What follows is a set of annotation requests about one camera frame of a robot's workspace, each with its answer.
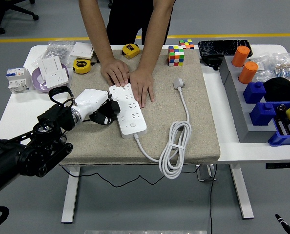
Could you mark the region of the person's right hand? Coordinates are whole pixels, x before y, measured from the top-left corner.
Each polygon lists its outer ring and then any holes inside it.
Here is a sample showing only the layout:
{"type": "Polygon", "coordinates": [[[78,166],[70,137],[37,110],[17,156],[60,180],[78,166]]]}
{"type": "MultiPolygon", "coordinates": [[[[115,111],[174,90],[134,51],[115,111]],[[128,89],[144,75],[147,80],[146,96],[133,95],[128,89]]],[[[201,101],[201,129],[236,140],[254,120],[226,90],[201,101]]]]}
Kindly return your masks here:
{"type": "Polygon", "coordinates": [[[109,58],[100,63],[101,74],[110,86],[124,87],[128,83],[129,68],[123,61],[109,58]]]}

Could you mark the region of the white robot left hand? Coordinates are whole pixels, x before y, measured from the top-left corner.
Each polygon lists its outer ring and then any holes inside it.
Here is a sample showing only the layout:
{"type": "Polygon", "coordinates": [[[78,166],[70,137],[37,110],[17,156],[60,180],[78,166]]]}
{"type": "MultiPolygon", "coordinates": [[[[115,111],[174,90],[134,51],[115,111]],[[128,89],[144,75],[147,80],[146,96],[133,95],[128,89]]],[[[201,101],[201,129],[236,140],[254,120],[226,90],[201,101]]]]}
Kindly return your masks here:
{"type": "Polygon", "coordinates": [[[82,123],[86,116],[100,125],[108,125],[117,118],[120,107],[108,91],[85,89],[76,99],[71,112],[75,125],[82,123]]]}

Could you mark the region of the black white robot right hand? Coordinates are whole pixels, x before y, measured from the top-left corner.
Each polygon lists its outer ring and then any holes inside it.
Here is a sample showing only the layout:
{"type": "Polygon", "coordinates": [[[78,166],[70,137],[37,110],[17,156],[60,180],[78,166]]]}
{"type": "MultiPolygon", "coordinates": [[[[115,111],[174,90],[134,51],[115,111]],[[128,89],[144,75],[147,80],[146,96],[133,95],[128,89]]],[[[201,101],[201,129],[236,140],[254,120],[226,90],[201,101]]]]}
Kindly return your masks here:
{"type": "Polygon", "coordinates": [[[288,225],[287,222],[280,215],[275,214],[275,217],[278,220],[278,222],[282,225],[285,232],[290,234],[290,225],[288,225]]]}

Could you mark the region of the person's left hand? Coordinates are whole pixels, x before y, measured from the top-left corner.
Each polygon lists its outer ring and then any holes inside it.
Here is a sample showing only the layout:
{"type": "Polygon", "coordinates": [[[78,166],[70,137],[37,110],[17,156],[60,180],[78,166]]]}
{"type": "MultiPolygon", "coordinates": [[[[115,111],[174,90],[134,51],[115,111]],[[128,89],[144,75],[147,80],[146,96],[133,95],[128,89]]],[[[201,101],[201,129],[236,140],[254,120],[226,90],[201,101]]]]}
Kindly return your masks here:
{"type": "Polygon", "coordinates": [[[155,100],[152,73],[152,69],[137,68],[135,71],[127,74],[135,100],[141,108],[145,107],[147,96],[149,96],[151,102],[155,100]]]}

